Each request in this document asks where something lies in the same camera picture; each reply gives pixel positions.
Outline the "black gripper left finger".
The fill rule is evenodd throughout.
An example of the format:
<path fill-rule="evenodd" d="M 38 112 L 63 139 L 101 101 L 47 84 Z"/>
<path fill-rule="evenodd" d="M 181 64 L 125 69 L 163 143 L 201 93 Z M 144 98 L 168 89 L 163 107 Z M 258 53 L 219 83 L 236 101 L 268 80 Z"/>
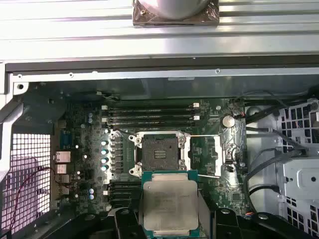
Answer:
<path fill-rule="evenodd" d="M 141 192 L 134 192 L 128 207 L 116 208 L 105 218 L 84 213 L 50 232 L 47 239 L 144 239 L 138 220 Z"/>

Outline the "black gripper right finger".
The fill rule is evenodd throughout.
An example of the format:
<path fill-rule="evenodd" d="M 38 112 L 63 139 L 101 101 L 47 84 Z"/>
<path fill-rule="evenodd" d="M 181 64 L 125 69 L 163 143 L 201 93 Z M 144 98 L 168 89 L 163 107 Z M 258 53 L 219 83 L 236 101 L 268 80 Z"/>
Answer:
<path fill-rule="evenodd" d="M 200 224 L 208 239 L 314 239 L 316 200 L 296 198 L 271 190 L 254 191 L 259 212 L 238 215 L 199 194 Z"/>

